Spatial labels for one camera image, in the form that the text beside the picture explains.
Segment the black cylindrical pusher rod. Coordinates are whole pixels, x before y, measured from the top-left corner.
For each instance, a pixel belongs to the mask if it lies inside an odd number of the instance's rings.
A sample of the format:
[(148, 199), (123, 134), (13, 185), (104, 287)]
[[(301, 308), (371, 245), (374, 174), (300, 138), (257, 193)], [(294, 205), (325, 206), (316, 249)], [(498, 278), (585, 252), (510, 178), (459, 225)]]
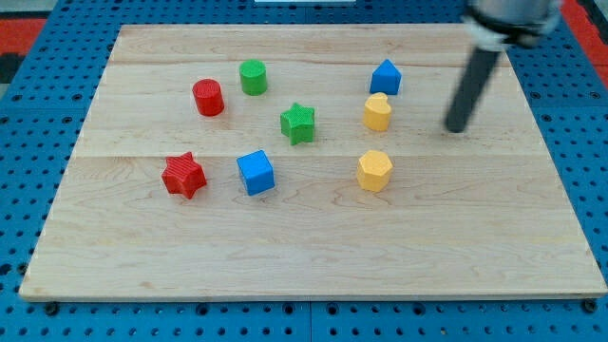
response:
[(501, 53), (475, 47), (446, 112), (444, 124), (451, 133), (463, 133), (498, 63)]

